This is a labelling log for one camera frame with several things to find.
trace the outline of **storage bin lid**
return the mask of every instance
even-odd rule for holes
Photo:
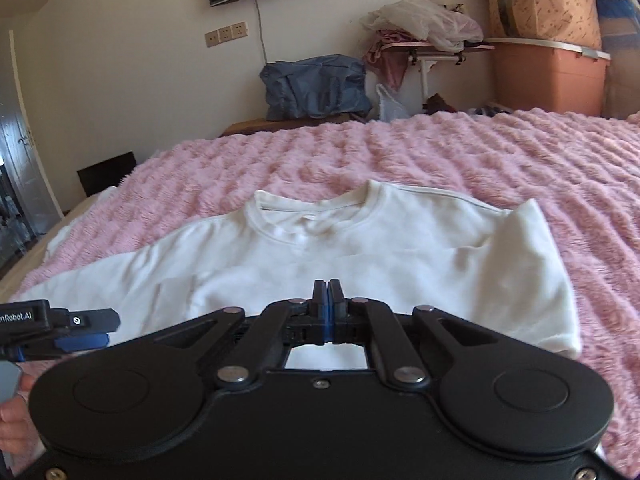
[[[578,52],[585,57],[591,57],[593,59],[611,59],[611,54],[594,50],[586,46],[574,45],[571,43],[562,43],[561,41],[548,41],[548,40],[528,40],[526,38],[489,38],[485,40],[487,43],[509,43],[509,44],[526,44],[535,46],[546,46],[549,48],[561,48],[562,50],[571,50],[572,52]]]

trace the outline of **finger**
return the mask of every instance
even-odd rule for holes
[[[0,449],[14,455],[26,453],[30,448],[29,440],[0,439]]]
[[[29,436],[29,425],[25,421],[0,424],[0,440],[26,440]]]
[[[20,422],[28,417],[27,403],[22,397],[14,397],[0,406],[0,418],[5,422]]]
[[[22,374],[20,378],[20,387],[18,387],[19,392],[30,392],[33,388],[33,385],[36,383],[36,378],[32,375]]]

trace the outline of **pink cloth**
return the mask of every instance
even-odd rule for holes
[[[604,446],[623,472],[638,474],[640,114],[617,121],[441,112],[183,142],[91,209],[22,290],[233,211],[257,189],[317,201],[368,178],[461,191],[501,208],[539,201],[577,293],[581,359],[616,396]]]
[[[376,32],[374,44],[364,56],[364,61],[367,67],[378,75],[381,82],[398,92],[404,81],[406,69],[409,67],[409,54],[407,52],[385,52],[382,47],[390,43],[415,41],[419,40],[402,30],[379,30]]]

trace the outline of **blue bag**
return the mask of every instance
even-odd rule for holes
[[[339,54],[269,63],[260,72],[270,106],[267,120],[324,119],[347,112],[365,116],[371,110],[365,76],[363,62]]]
[[[640,48],[638,0],[596,0],[602,46],[613,54],[619,48]]]

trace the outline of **wall socket panel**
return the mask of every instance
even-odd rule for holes
[[[239,38],[246,38],[249,35],[249,29],[246,26],[246,22],[236,23],[229,27],[222,27],[218,30],[212,30],[204,35],[204,39],[207,46],[216,46],[220,43],[226,43],[227,41],[238,40]]]

